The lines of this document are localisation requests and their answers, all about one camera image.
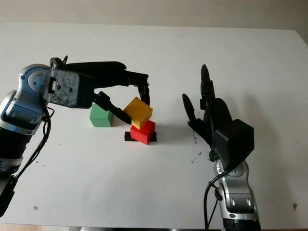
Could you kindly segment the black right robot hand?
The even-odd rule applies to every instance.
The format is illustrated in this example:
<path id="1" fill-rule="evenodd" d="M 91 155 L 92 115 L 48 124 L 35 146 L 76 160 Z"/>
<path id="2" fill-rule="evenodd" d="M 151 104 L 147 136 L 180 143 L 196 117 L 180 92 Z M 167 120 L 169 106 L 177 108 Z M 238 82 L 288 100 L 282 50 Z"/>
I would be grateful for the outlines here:
<path id="1" fill-rule="evenodd" d="M 215 131 L 222 125 L 231 122 L 231 114 L 226 103 L 215 96 L 213 81 L 210 79 L 207 66 L 204 64 L 201 67 L 201 99 L 200 108 L 203 110 L 204 118 L 196 118 L 194 107 L 189 97 L 184 93 L 182 100 L 186 114 L 188 116 L 188 125 L 209 145 L 210 160 L 215 159 Z"/>

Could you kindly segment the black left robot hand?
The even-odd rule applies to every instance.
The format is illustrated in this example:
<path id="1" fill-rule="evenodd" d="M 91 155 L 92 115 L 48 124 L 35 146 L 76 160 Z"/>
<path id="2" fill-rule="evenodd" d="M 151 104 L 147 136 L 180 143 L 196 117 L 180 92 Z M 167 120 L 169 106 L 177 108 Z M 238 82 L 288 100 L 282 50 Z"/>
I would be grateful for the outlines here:
<path id="1" fill-rule="evenodd" d="M 108 88 L 114 86 L 128 87 L 130 85 L 138 88 L 138 92 L 145 104 L 150 104 L 150 91 L 148 75 L 143 73 L 131 72 L 121 62 L 85 62 L 65 64 L 63 70 L 73 71 L 80 74 L 91 76 L 94 80 L 94 88 Z M 117 118 L 127 124 L 131 124 L 130 116 L 122 109 L 115 107 L 110 97 L 103 93 L 93 94 L 93 102 L 106 111 L 110 111 Z"/>

